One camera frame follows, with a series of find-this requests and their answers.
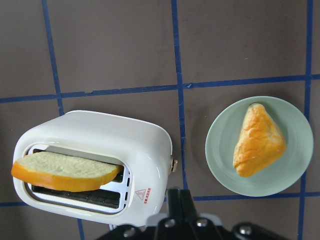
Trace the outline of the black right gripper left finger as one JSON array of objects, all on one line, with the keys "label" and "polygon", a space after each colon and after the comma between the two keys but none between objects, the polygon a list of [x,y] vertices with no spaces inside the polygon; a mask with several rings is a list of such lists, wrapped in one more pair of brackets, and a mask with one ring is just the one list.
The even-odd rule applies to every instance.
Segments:
[{"label": "black right gripper left finger", "polygon": [[168,215],[161,219],[155,229],[154,240],[186,240],[184,229],[185,214],[183,209],[183,192],[179,188],[167,191]]}]

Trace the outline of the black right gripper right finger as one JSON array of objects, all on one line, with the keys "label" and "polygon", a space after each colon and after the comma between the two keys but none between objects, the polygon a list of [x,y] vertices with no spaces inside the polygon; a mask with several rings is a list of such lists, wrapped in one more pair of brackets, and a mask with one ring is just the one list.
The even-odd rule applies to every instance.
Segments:
[{"label": "black right gripper right finger", "polygon": [[198,213],[189,190],[180,190],[183,240],[222,240],[221,219],[210,213]]}]

